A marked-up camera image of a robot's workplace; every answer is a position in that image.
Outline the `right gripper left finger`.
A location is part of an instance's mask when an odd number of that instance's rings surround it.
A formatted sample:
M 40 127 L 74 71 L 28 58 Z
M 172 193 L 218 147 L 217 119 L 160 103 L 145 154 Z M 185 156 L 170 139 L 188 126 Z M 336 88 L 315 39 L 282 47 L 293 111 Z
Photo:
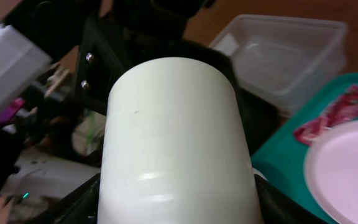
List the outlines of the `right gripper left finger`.
M 32 224 L 96 224 L 100 173 L 32 219 Z

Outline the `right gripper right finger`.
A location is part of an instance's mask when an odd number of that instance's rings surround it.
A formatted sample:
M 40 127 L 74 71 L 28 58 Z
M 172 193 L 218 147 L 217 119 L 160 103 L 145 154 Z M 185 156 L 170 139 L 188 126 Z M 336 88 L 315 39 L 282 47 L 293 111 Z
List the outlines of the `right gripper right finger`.
M 255 183 L 266 224 L 328 224 L 287 197 L 261 176 L 255 174 Z

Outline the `large white plate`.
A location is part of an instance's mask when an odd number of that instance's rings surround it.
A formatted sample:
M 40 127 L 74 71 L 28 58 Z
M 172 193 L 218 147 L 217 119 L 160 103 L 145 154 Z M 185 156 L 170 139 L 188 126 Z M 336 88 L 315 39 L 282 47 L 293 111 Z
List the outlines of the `large white plate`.
M 358 120 L 315 141 L 305 157 L 305 181 L 318 205 L 338 223 L 358 223 Z

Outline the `white cup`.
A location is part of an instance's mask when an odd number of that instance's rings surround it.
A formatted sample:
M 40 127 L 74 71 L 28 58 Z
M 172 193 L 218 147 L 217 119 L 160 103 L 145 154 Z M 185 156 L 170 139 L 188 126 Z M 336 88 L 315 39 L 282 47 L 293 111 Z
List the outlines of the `white cup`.
M 207 63 L 133 67 L 108 98 L 98 223 L 262 223 L 236 95 Z

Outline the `red snack wrapper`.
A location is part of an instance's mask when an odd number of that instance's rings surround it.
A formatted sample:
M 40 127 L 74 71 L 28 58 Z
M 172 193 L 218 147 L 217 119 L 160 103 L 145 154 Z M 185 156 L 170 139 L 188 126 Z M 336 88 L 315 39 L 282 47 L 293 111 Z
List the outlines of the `red snack wrapper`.
M 333 127 L 358 118 L 358 85 L 351 85 L 332 101 L 319 116 L 293 132 L 295 139 L 307 146 Z

